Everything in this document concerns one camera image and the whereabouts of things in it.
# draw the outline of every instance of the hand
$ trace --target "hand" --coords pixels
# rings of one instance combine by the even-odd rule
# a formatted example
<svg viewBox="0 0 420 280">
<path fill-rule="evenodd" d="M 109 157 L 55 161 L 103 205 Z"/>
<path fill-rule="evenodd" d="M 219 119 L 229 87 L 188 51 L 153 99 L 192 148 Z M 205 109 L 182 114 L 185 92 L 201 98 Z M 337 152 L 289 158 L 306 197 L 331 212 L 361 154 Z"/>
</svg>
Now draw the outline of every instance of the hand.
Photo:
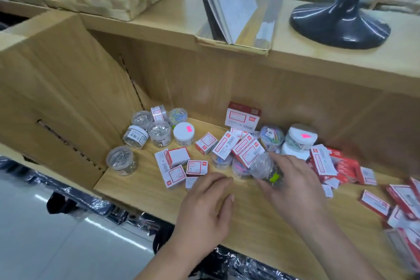
<svg viewBox="0 0 420 280">
<path fill-rule="evenodd" d="M 195 265 L 229 233 L 234 196 L 224 195 L 232 182 L 232 177 L 227 178 L 221 173 L 206 174 L 195 182 L 182 201 L 169 242 L 186 259 L 194 260 Z"/>
<path fill-rule="evenodd" d="M 311 224 L 328 218 L 327 198 L 317 175 L 295 156 L 270 153 L 284 173 L 283 185 L 273 188 L 257 180 L 265 199 L 279 215 L 298 232 L 304 232 Z"/>
</svg>

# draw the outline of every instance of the clear plastic container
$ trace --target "clear plastic container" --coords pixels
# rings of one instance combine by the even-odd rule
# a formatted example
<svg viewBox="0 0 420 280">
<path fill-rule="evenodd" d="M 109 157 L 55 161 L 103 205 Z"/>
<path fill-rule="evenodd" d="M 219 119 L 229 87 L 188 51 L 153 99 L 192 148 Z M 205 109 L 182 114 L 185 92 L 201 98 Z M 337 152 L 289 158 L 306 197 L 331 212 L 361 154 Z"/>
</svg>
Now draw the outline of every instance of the clear plastic container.
<svg viewBox="0 0 420 280">
<path fill-rule="evenodd" d="M 153 122 L 147 132 L 156 147 L 168 146 L 172 140 L 171 126 L 165 121 Z"/>
<path fill-rule="evenodd" d="M 173 137 L 180 146 L 190 146 L 194 139 L 195 129 L 188 122 L 182 122 L 173 129 Z"/>
<path fill-rule="evenodd" d="M 232 172 L 238 178 L 249 178 L 251 177 L 251 171 L 245 165 L 243 165 L 238 159 L 234 158 L 232 161 Z"/>
<path fill-rule="evenodd" d="M 150 111 L 152 112 L 152 116 L 155 122 L 159 122 L 159 121 L 169 122 L 168 115 L 166 114 L 166 110 L 163 105 L 153 107 L 150 109 Z"/>
<path fill-rule="evenodd" d="M 135 148 L 142 149 L 149 138 L 149 134 L 145 129 L 139 126 L 131 125 L 123 136 L 125 144 Z"/>
<path fill-rule="evenodd" d="M 149 111 L 140 111 L 133 115 L 131 124 L 138 126 L 147 131 L 147 128 L 153 122 L 153 115 Z"/>
<path fill-rule="evenodd" d="M 287 144 L 287 142 L 285 142 L 283 146 L 281 146 L 281 155 L 293 155 L 293 156 L 296 156 L 298 159 L 302 159 L 306 161 L 309 158 L 310 153 L 308 150 L 297 152 L 291 149 L 290 146 Z"/>
<path fill-rule="evenodd" d="M 182 122 L 186 122 L 188 119 L 188 113 L 183 108 L 177 107 L 169 112 L 169 124 L 172 128 Z"/>
<path fill-rule="evenodd" d="M 218 170 L 227 170 L 232 164 L 232 161 L 234 159 L 233 154 L 229 154 L 226 159 L 222 159 L 221 157 L 217 156 L 213 152 L 211 152 L 210 154 L 211 154 L 211 159 L 213 161 L 213 165 Z"/>
<path fill-rule="evenodd" d="M 249 168 L 254 178 L 264 180 L 272 186 L 279 186 L 283 182 L 283 173 L 268 153 L 255 157 Z"/>
<path fill-rule="evenodd" d="M 286 135 L 287 145 L 297 152 L 308 151 L 318 139 L 318 134 L 310 126 L 293 124 Z"/>
<path fill-rule="evenodd" d="M 260 140 L 265 150 L 274 152 L 283 144 L 284 133 L 278 126 L 265 125 L 261 129 Z"/>
<path fill-rule="evenodd" d="M 128 146 L 119 146 L 108 153 L 106 163 L 120 175 L 130 175 L 137 169 L 137 156 Z"/>
</svg>

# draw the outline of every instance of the person's right hand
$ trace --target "person's right hand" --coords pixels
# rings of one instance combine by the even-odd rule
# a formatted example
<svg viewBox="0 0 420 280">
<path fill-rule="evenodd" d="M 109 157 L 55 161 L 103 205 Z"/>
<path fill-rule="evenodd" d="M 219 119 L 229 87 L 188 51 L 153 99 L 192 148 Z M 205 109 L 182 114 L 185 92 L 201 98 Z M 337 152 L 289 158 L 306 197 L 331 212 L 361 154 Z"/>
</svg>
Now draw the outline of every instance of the person's right hand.
<svg viewBox="0 0 420 280">
<path fill-rule="evenodd" d="M 257 180 L 265 199 L 297 231 L 329 216 L 327 198 L 314 171 L 295 156 L 270 153 L 284 173 L 281 187 Z"/>
</svg>

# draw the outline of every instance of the tile floor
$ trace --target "tile floor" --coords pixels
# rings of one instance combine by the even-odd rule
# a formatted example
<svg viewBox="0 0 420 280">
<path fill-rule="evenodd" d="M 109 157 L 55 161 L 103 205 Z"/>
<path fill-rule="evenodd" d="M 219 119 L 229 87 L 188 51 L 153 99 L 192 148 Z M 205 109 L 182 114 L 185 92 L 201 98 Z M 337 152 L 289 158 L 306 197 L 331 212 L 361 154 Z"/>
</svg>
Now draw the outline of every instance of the tile floor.
<svg viewBox="0 0 420 280">
<path fill-rule="evenodd" d="M 153 257 L 153 238 L 134 226 L 50 215 L 51 190 L 2 177 L 0 279 L 132 280 Z"/>
</svg>

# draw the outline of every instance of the person's left hand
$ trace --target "person's left hand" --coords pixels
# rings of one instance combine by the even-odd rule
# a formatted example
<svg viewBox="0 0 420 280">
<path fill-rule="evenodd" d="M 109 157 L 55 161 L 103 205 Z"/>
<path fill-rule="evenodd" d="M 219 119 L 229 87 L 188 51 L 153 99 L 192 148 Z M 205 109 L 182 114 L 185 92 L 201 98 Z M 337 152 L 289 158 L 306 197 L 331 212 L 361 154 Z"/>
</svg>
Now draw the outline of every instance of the person's left hand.
<svg viewBox="0 0 420 280">
<path fill-rule="evenodd" d="M 199 263 L 227 237 L 234 196 L 223 197 L 232 182 L 232 177 L 221 173 L 206 174 L 195 182 L 182 201 L 175 230 L 168 243 L 186 259 Z"/>
</svg>

